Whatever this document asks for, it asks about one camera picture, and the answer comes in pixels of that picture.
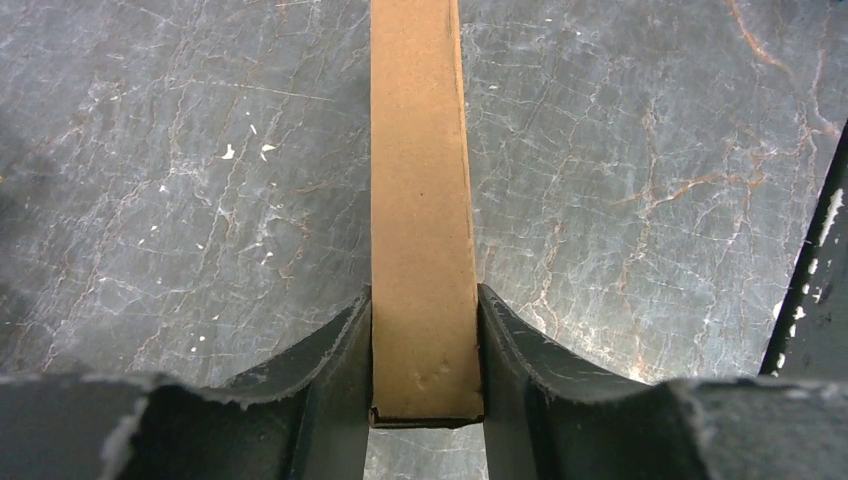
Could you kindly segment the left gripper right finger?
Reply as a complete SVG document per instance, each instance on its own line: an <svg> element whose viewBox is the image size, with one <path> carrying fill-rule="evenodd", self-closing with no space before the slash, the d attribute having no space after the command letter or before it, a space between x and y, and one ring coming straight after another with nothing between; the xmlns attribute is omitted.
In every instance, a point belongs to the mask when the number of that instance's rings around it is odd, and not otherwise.
<svg viewBox="0 0 848 480"><path fill-rule="evenodd" d="M493 479L843 479L847 386L770 376L646 385L478 288Z"/></svg>

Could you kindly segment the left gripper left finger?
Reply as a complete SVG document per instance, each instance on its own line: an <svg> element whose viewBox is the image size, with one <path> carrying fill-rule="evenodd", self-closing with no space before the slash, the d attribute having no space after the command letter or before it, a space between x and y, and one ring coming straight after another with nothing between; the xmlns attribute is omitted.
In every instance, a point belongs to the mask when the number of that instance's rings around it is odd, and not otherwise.
<svg viewBox="0 0 848 480"><path fill-rule="evenodd" d="M5 479L359 479L371 403L371 297L229 379L161 373L1 380Z"/></svg>

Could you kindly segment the cardboard box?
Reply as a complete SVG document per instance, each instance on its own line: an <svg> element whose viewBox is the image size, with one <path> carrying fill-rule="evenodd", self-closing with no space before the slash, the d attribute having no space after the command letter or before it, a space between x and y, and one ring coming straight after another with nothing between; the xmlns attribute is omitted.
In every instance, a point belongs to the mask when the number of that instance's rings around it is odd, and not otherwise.
<svg viewBox="0 0 848 480"><path fill-rule="evenodd" d="M455 1L370 5L372 406L376 428L484 413Z"/></svg>

